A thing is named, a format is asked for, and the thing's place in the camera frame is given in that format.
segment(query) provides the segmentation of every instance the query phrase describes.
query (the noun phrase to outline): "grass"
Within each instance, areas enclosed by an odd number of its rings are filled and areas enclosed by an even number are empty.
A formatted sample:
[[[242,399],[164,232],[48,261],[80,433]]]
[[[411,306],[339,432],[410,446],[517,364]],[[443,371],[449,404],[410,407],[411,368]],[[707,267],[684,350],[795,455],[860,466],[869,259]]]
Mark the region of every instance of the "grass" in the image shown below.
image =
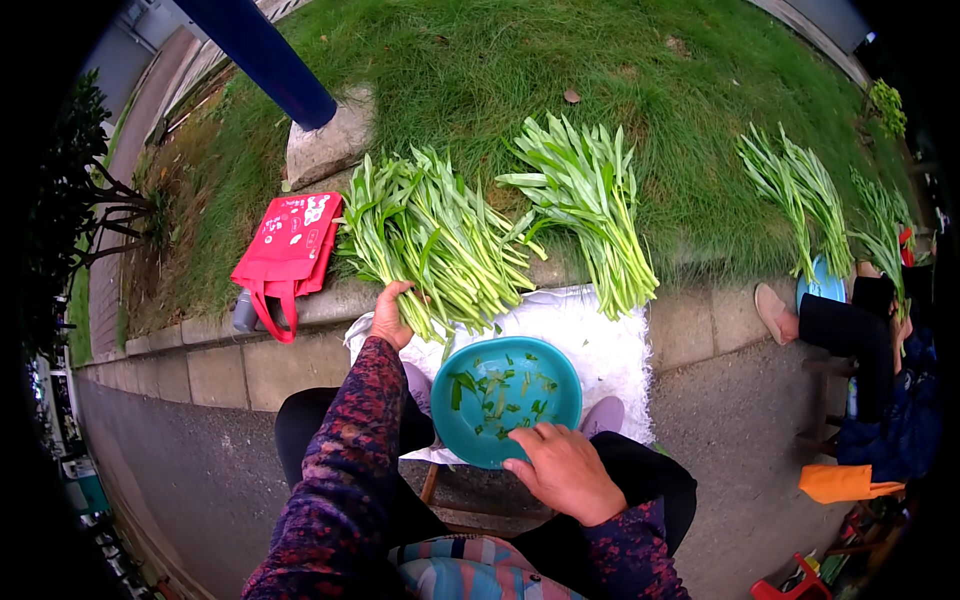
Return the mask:
[[[86,240],[78,242],[81,250],[86,250]],[[70,363],[72,367],[79,367],[93,360],[93,351],[90,349],[90,271],[80,269],[73,280],[73,291],[70,302],[67,303],[67,319],[77,326],[76,329],[67,329],[67,343],[70,346]]]
[[[123,126],[127,122],[127,115],[130,114],[130,109],[133,107],[135,101],[136,92],[131,94],[123,110],[120,112],[120,116],[117,117],[117,124],[113,128],[113,135],[110,136],[110,143],[107,145],[107,155],[104,156],[104,168],[109,167],[110,162],[113,160],[113,151],[116,150],[117,140],[120,139],[120,131],[123,130]]]
[[[622,124],[643,182],[637,228],[667,283],[784,273],[794,262],[788,225],[734,152],[750,121],[770,132],[782,121],[812,147],[851,216],[851,164],[909,193],[892,141],[877,135],[872,156],[859,146],[853,84],[743,0],[315,0],[277,27],[334,95],[372,84],[374,149],[449,150],[500,208],[525,206],[492,178],[519,166],[504,138],[526,116]],[[564,101],[570,87],[575,106]],[[240,73],[207,104],[145,169],[177,196],[171,223],[190,222],[151,304],[168,317],[215,314],[235,298],[229,273],[283,179],[289,121],[277,126],[284,115],[263,91]],[[546,233],[548,248],[568,247]]]

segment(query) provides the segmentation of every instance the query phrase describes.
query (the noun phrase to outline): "turquoise plastic basin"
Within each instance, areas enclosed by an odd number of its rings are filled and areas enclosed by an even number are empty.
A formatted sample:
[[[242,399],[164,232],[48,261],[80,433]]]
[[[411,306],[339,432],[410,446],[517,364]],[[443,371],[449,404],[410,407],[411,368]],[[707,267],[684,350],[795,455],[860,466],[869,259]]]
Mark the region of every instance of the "turquoise plastic basin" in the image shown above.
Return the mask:
[[[472,392],[461,384],[460,408],[454,410],[454,375],[466,373],[474,381],[480,381],[508,371],[514,372],[504,379],[509,387],[497,387],[488,395],[479,390]],[[530,383],[524,394],[527,372]],[[519,406],[519,410],[504,410],[499,420],[487,420],[485,416],[489,412],[482,405],[485,401],[495,405],[500,392],[506,405]],[[496,434],[502,437],[503,432],[522,426],[524,418],[530,426],[535,424],[537,413],[532,411],[535,402],[539,403],[538,408],[546,403],[546,408],[540,411],[540,421],[562,423],[575,429],[583,407],[577,372],[562,352],[542,340],[502,337],[461,348],[446,360],[433,382],[430,410],[440,439],[454,454],[471,465],[502,468],[505,459],[526,460],[527,455],[519,444],[508,438],[498,439]],[[482,426],[480,433],[476,430],[478,426]]]

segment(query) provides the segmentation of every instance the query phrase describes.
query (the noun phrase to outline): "asphalt road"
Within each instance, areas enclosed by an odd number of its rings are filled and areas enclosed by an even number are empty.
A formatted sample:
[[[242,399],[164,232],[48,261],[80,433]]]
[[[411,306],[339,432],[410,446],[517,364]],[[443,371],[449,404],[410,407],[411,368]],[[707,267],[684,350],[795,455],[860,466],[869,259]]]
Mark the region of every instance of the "asphalt road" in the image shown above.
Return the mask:
[[[797,489],[793,436],[812,415],[813,350],[772,342],[662,373],[650,412],[660,443],[699,481],[696,518],[677,569],[700,600],[749,598],[750,585],[792,570],[795,551],[833,540],[846,504]],[[84,434],[101,476],[158,548],[212,596],[236,598],[266,555],[287,498],[273,414],[178,404],[78,379]],[[422,464],[405,466],[421,481]],[[509,473],[444,470],[439,494],[538,511]]]
[[[239,597],[289,495],[274,415],[77,384],[101,477],[169,560],[213,597]]]

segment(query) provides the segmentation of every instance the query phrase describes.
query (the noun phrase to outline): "purple floral jacket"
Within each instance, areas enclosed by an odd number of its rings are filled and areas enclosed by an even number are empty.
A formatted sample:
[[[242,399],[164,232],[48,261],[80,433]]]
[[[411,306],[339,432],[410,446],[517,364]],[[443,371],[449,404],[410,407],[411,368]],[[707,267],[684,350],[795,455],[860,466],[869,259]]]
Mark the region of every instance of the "purple floral jacket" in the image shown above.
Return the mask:
[[[369,338],[307,447],[303,481],[280,513],[270,554],[247,581],[245,599],[413,595],[381,538],[384,499],[399,480],[397,432],[406,389],[396,351]],[[658,500],[582,531],[597,582],[610,598],[688,598],[667,558]],[[504,589],[502,597],[523,595]]]

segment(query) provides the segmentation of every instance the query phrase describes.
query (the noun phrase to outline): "black pants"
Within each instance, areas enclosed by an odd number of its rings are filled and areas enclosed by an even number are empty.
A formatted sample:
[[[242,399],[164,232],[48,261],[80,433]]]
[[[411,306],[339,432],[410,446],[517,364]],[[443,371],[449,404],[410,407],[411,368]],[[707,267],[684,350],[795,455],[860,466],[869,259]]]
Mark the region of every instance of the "black pants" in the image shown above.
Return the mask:
[[[288,397],[276,415],[276,451],[291,490],[302,479],[300,463],[303,455],[310,439],[323,424],[336,394],[337,388],[304,390]],[[427,447],[434,441],[432,420],[420,412],[409,394],[403,407],[399,434],[401,455]],[[697,481],[673,459],[620,434],[603,432],[591,442],[630,506],[663,496],[666,545],[669,555],[673,556],[693,521],[697,508]],[[393,505],[388,507],[386,545],[395,547],[450,533],[399,473],[394,476],[397,479],[396,494]],[[588,542],[573,517],[555,516],[511,542],[546,577],[587,598],[605,597],[593,583]]]

